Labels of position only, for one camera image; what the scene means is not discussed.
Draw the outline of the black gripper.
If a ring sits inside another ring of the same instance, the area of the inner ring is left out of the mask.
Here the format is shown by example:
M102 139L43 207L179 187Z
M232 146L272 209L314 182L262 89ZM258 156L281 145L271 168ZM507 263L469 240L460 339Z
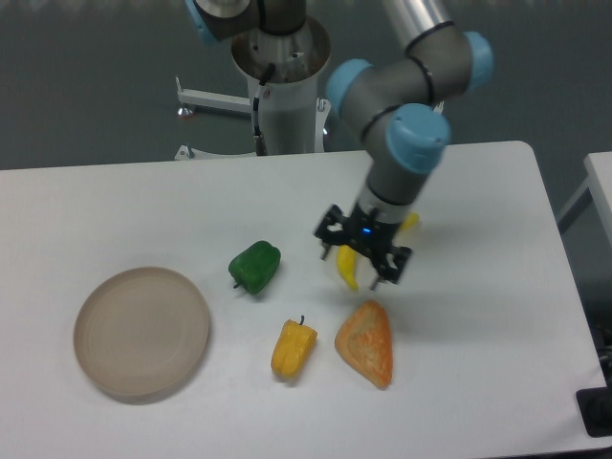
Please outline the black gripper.
M398 284L412 255L411 248L394 245L402 222L383 222L380 214L378 208L367 212L355 204L351 214L345 215L340 207L331 205L314 232L323 248L321 260L325 260L335 246L348 246L370 258L377 273L369 287L371 291L382 283Z

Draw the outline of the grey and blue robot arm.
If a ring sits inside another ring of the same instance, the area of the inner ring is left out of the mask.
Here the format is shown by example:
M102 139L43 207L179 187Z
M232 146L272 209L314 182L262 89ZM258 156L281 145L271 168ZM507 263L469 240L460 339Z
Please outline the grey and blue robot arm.
M326 101L359 138L372 164L349 215L331 207L315 235L325 249L347 246L366 257L378 282L397 283L412 254L393 242L448 145L437 106L486 84L489 42L459 31L440 1L383 5L403 58L378 69L363 59L342 63ZM189 1L203 41L229 40L249 84L247 111L257 156L306 153L317 139L317 78L330 38L303 1Z

